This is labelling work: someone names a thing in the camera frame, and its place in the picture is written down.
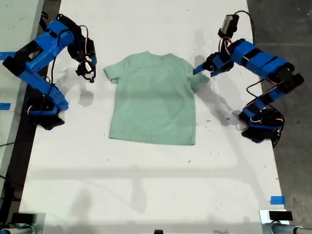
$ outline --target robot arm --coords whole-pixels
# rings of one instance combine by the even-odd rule
[[[300,74],[293,74],[294,66],[286,60],[259,50],[244,39],[231,42],[237,30],[237,15],[226,16],[223,27],[219,30],[222,44],[219,51],[211,54],[207,60],[194,69],[194,74],[208,70],[211,76],[231,70],[234,63],[244,66],[258,75],[260,79],[273,84],[273,88],[248,103],[239,115],[248,129],[242,133],[254,142],[271,139],[275,146],[284,124],[282,115],[275,109],[265,109],[273,101],[301,85],[304,80]]]
[[[55,62],[57,55],[65,47],[70,56],[79,62],[77,75],[93,83],[97,63],[94,43],[82,35],[80,26],[62,14],[48,25],[47,32],[17,52],[0,53],[3,65],[10,72],[44,95],[43,99],[29,99],[27,112],[35,117],[37,124],[49,130],[64,123],[57,115],[60,111],[67,110],[68,102],[55,84],[47,82],[38,71],[51,61]],[[36,53],[36,56],[30,58],[30,55]]]

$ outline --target black plastic part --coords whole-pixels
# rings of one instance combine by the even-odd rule
[[[222,28],[219,29],[218,32],[219,37],[232,38],[234,32],[237,31],[238,20],[239,20],[238,15],[227,15],[224,19]]]
[[[261,52],[261,50],[259,50],[258,48],[254,48],[253,50],[251,50],[250,52],[248,52],[247,54],[245,54],[244,58],[242,59],[242,66],[246,67],[248,61],[256,56],[257,54],[259,54]]]
[[[25,223],[32,225],[36,222],[36,214],[13,213],[11,223]]]
[[[64,24],[74,34],[75,38],[81,36],[81,28],[70,18],[66,17],[63,14],[58,14],[57,20]]]
[[[292,221],[293,215],[290,211],[269,211],[270,220],[273,221]]]
[[[255,104],[255,103],[252,103],[250,104],[247,109],[253,113],[258,113],[261,111],[261,109],[259,109],[259,107]]]
[[[8,56],[2,64],[17,77],[25,71],[25,63],[16,63],[15,59],[11,56]]]
[[[250,118],[243,112],[238,116],[239,120],[244,122],[247,126],[249,125]],[[263,109],[257,115],[254,116],[253,121],[261,120],[258,124],[259,127],[248,127],[242,132],[242,136],[252,140],[255,143],[260,143],[264,139],[270,139],[272,144],[274,144],[280,133],[277,129],[265,129],[261,128],[263,126],[279,126],[281,127],[283,122],[276,120],[282,118],[281,114],[274,109]]]
[[[15,76],[19,76],[25,71],[26,63],[32,61],[35,57],[30,58],[29,55],[33,53],[40,54],[43,51],[43,49],[33,40],[29,42],[27,45],[19,49],[15,55],[14,58],[11,56],[8,56],[4,61],[3,65],[12,72]]]
[[[93,73],[91,78],[86,77],[87,74]],[[85,60],[84,62],[80,63],[77,70],[76,74],[78,76],[83,76],[85,80],[88,80],[90,83],[94,83],[94,78],[96,77],[96,67],[93,63],[90,61]]]
[[[32,111],[52,111],[54,103],[49,99],[42,97],[33,97],[27,100],[26,106],[32,106]]]
[[[57,126],[63,125],[65,122],[57,115],[55,116],[29,116],[29,119],[35,125],[42,126],[45,130],[52,130]]]
[[[214,71],[214,70],[216,69],[216,66],[215,66],[213,60],[214,60],[214,58],[215,58],[216,56],[218,56],[218,55],[219,55],[218,52],[215,52],[215,53],[209,55],[209,57],[208,57],[208,58],[206,59],[206,61],[203,63],[203,68],[204,68],[205,70],[207,70],[207,71],[210,71],[210,72]]]
[[[230,52],[230,54],[232,54],[234,52],[234,49],[239,46],[242,42],[246,41],[245,39],[239,39],[235,42],[233,42],[229,47],[228,47],[228,50]]]
[[[155,230],[154,234],[164,234],[164,231],[163,230]]]
[[[269,94],[264,94],[260,96],[260,100],[265,104],[268,105],[271,102],[273,102],[274,100],[271,98],[271,96]]]

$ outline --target mint green t-shirt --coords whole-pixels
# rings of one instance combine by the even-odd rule
[[[104,69],[117,84],[109,138],[153,144],[195,144],[194,93],[208,82],[187,61],[149,52]]]

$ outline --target white table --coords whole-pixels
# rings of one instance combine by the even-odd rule
[[[97,78],[77,77],[66,50],[57,58],[70,108],[65,125],[37,129],[20,211],[45,213],[44,234],[261,233],[258,210],[283,206],[270,205],[281,195],[271,143],[237,130],[251,72],[235,66],[196,96],[195,146],[108,138],[116,87],[105,66],[147,50],[199,65],[217,50],[225,15],[241,9],[245,0],[62,0],[60,12],[89,27]],[[251,39],[245,15],[239,38]]]
[[[43,0],[0,1],[0,52],[17,51],[36,37]],[[0,145],[15,141],[20,123],[26,83],[10,73],[0,61],[0,102],[11,103],[0,110]],[[5,176],[14,145],[0,147],[0,175]],[[0,179],[0,191],[3,188]]]

